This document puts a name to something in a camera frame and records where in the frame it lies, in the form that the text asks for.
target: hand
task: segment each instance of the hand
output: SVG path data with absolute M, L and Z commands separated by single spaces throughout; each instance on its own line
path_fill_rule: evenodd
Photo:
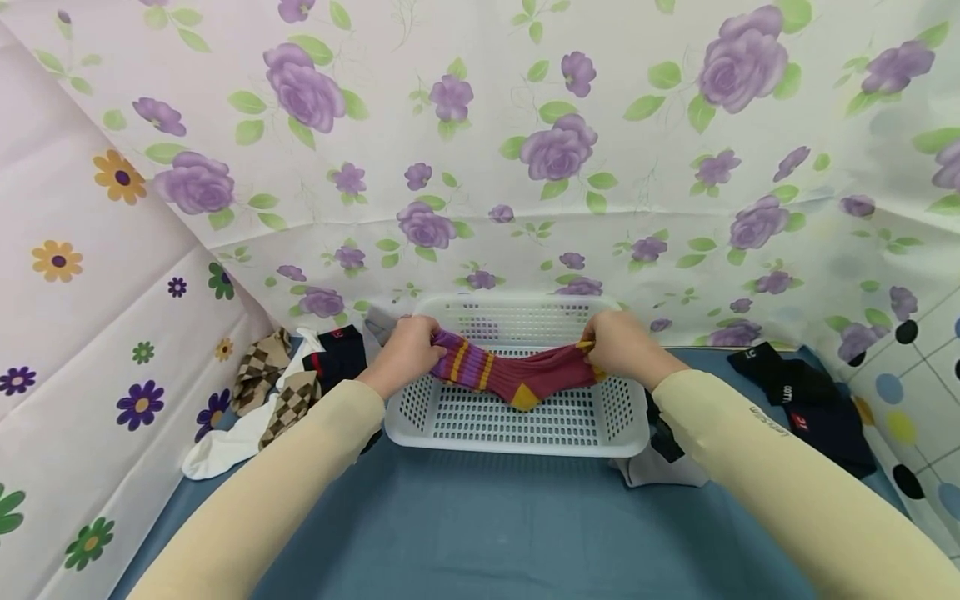
M 446 355 L 446 348 L 430 345 L 431 336 L 438 331 L 440 324 L 432 317 L 401 318 L 387 345 L 357 381 L 366 383 L 384 399 L 396 394 L 427 374 Z
M 595 342 L 587 359 L 604 371 L 630 377 L 653 391 L 670 374 L 689 369 L 647 335 L 633 314 L 605 310 L 593 315 L 582 339 Z

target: sleeve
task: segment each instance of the sleeve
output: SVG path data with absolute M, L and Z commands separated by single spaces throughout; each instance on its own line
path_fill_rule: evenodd
M 129 600 L 248 598 L 383 415 L 383 399 L 366 384 L 341 382 L 187 519 Z
M 960 573 L 913 523 L 705 372 L 653 392 L 677 442 L 756 517 L 825 598 L 960 598 Z

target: white plastic basket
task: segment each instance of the white plastic basket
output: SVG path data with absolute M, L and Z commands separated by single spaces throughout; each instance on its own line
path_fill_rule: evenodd
M 593 314 L 616 307 L 600 297 L 451 295 L 423 300 L 416 312 L 482 348 L 519 358 L 578 341 Z M 643 388 L 618 377 L 563 390 L 521 413 L 493 394 L 427 375 L 390 398 L 385 429 L 408 446 L 618 458 L 647 445 L 646 409 Z

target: blue dot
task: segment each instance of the blue dot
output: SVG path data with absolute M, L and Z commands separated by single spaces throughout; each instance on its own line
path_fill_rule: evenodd
M 903 400 L 903 384 L 900 383 L 900 378 L 888 372 L 876 376 L 876 392 L 890 404 L 900 404 Z
M 937 495 L 940 496 L 940 503 L 944 505 L 950 516 L 960 521 L 960 488 L 951 483 L 942 483 Z

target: purple flower print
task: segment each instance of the purple flower print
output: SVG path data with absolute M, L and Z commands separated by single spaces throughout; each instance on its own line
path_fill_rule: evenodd
M 407 239 L 422 248 L 445 249 L 457 237 L 457 229 L 443 215 L 438 215 L 426 203 L 411 202 L 396 214 L 400 230 Z
M 589 277 L 575 277 L 554 294 L 567 296 L 603 296 L 603 282 Z
M 650 322 L 650 330 L 653 331 L 654 333 L 658 333 L 660 331 L 665 330 L 667 327 L 669 327 L 672 324 L 673 322 L 670 321 L 669 319 L 663 319 L 663 318 L 654 319 L 653 321 Z
M 333 119 L 347 114 L 347 101 L 340 87 L 318 72 L 313 60 L 297 44 L 282 43 L 264 52 L 263 61 L 276 100 L 306 127 L 330 133 Z
M 666 252 L 666 242 L 656 237 L 646 237 L 636 240 L 631 246 L 634 260 L 640 262 L 654 262 L 663 252 Z
M 165 202 L 188 215 L 217 212 L 233 203 L 233 178 L 226 164 L 185 151 L 174 156 L 170 166 L 154 177 L 154 188 Z
M 36 371 L 31 371 L 29 367 L 10 367 L 0 375 L 0 392 L 7 396 L 26 394 L 27 388 L 35 383 Z
M 808 156 L 810 156 L 810 149 L 806 146 L 801 146 L 788 154 L 786 158 L 780 161 L 780 168 L 774 175 L 774 183 L 790 177 L 794 169 L 802 165 Z
M 840 210 L 854 217 L 866 218 L 874 214 L 876 203 L 870 196 L 855 194 L 840 201 Z
M 564 252 L 560 255 L 560 262 L 562 262 L 567 269 L 573 269 L 574 271 L 582 270 L 586 260 L 582 254 L 576 252 Z
M 764 196 L 736 213 L 730 225 L 730 245 L 740 250 L 763 248 L 772 235 L 783 231 L 790 213 L 776 196 Z
M 133 110 L 161 132 L 177 137 L 186 135 L 186 127 L 180 122 L 183 115 L 178 110 L 170 108 L 170 105 L 165 102 L 141 97 L 133 101 Z
M 407 187 L 410 188 L 411 191 L 416 192 L 426 187 L 426 183 L 433 177 L 433 167 L 418 162 L 417 164 L 410 165 L 407 172 L 403 174 L 403 177 L 407 178 Z
M 141 424 L 146 426 L 153 423 L 156 417 L 154 413 L 163 410 L 163 401 L 160 399 L 163 388 L 156 387 L 153 379 L 142 386 L 134 383 L 128 394 L 117 402 L 117 408 L 121 411 L 117 416 L 117 424 L 125 423 L 130 431 L 136 431 Z
M 593 155 L 597 134 L 579 114 L 565 114 L 553 129 L 535 132 L 523 141 L 520 161 L 530 165 L 531 180 L 565 180 L 576 175 Z
M 183 277 L 173 277 L 167 281 L 167 292 L 174 298 L 182 298 L 186 294 L 186 281 Z
M 704 158 L 700 163 L 700 170 L 694 176 L 702 181 L 706 187 L 713 187 L 717 183 L 726 183 L 730 180 L 730 171 L 743 162 L 733 155 L 733 150 L 725 150 L 717 156 Z
M 917 297 L 905 287 L 895 285 L 890 288 L 890 308 L 900 321 L 906 321 L 917 312 Z
M 353 166 L 352 162 L 345 162 L 344 166 L 333 174 L 333 182 L 341 192 L 356 196 L 367 189 L 367 185 L 363 182 L 363 176 L 366 174 L 367 172 L 363 169 Z
M 930 72 L 933 52 L 917 39 L 905 41 L 900 48 L 888 48 L 867 64 L 870 73 L 860 89 L 867 94 L 895 94 L 910 85 L 910 79 Z
M 317 0 L 280 0 L 276 10 L 287 23 L 305 21 Z
M 762 329 L 753 321 L 737 319 L 723 329 L 714 331 L 707 339 L 711 346 L 749 346 L 760 337 Z
M 760 294 L 782 294 L 790 287 L 793 282 L 791 277 L 785 271 L 774 271 L 770 275 L 765 275 L 756 281 L 756 290 Z
M 943 168 L 934 174 L 933 184 L 960 192 L 960 138 L 938 152 L 935 160 Z
M 344 312 L 344 298 L 335 290 L 324 287 L 308 287 L 300 299 L 300 311 L 313 313 L 321 319 L 334 317 Z
M 496 277 L 486 271 L 474 271 L 467 276 L 467 282 L 474 290 L 492 290 L 496 286 Z
M 490 209 L 488 215 L 490 220 L 499 225 L 512 223 L 514 220 L 514 210 L 506 204 L 498 204 Z
M 333 257 L 340 261 L 340 266 L 344 269 L 362 269 L 363 259 L 367 255 L 362 250 L 341 246 L 340 250 L 333 253 Z
M 566 88 L 577 98 L 586 98 L 590 93 L 590 82 L 596 79 L 593 60 L 583 52 L 572 52 L 560 61 L 560 72 L 564 74 Z
M 294 281 L 306 281 L 306 275 L 303 274 L 303 269 L 300 267 L 280 265 L 276 268 L 276 272 Z
M 193 441 L 199 442 L 207 433 L 213 431 L 229 406 L 230 390 L 228 388 L 224 388 L 220 394 L 215 392 L 211 394 L 206 401 L 206 408 L 197 413 L 197 424 L 200 429 L 197 430 L 197 435 L 193 437 Z
M 730 310 L 737 315 L 750 312 L 750 307 L 754 304 L 749 298 L 741 298 L 730 303 Z
M 473 88 L 456 75 L 444 75 L 430 90 L 430 102 L 437 105 L 437 117 L 441 121 L 465 120 L 471 100 Z
M 840 348 L 837 350 L 837 356 L 843 362 L 850 363 L 888 333 L 890 331 L 885 327 L 877 325 L 868 327 L 860 323 L 851 323 L 840 333 Z
M 774 6 L 724 21 L 697 81 L 707 102 L 737 114 L 754 98 L 769 96 L 786 71 L 786 49 L 777 41 L 782 31 L 783 13 Z

